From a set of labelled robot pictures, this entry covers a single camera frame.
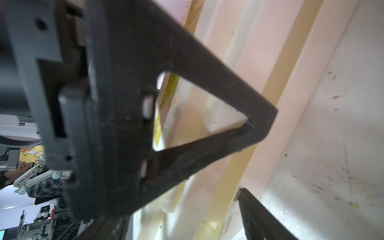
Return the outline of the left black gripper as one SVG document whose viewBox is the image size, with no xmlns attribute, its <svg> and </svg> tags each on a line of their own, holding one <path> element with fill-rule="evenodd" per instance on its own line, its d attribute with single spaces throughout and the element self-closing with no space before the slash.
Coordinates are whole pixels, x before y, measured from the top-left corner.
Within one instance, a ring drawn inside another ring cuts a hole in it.
<svg viewBox="0 0 384 240">
<path fill-rule="evenodd" d="M 94 167 L 94 61 L 89 44 L 95 1 L 1 1 L 2 27 L 30 116 L 55 170 Z"/>
</svg>

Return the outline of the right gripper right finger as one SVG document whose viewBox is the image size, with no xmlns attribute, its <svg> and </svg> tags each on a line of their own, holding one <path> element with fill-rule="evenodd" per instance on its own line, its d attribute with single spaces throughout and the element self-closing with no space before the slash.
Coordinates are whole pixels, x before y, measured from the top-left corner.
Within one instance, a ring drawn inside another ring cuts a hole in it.
<svg viewBox="0 0 384 240">
<path fill-rule="evenodd" d="M 241 188 L 238 200 L 248 240 L 296 239 L 249 190 Z"/>
</svg>

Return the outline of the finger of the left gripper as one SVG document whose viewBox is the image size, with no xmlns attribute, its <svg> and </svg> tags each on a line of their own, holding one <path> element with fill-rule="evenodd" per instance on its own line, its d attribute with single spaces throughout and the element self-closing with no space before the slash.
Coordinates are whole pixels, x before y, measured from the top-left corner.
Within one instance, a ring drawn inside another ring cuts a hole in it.
<svg viewBox="0 0 384 240">
<path fill-rule="evenodd" d="M 88 80 L 59 95 L 77 219 L 132 214 L 211 163 L 262 141 L 277 109 L 152 1 L 86 1 Z M 247 117 L 240 127 L 153 149 L 157 78 L 172 72 Z"/>
</svg>

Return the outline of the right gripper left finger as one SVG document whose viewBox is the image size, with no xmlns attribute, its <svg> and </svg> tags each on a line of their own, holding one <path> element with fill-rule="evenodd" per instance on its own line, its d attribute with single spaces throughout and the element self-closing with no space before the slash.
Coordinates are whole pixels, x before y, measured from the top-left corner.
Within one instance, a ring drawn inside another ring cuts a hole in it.
<svg viewBox="0 0 384 240">
<path fill-rule="evenodd" d="M 131 215 L 93 221 L 76 240 L 125 240 Z"/>
</svg>

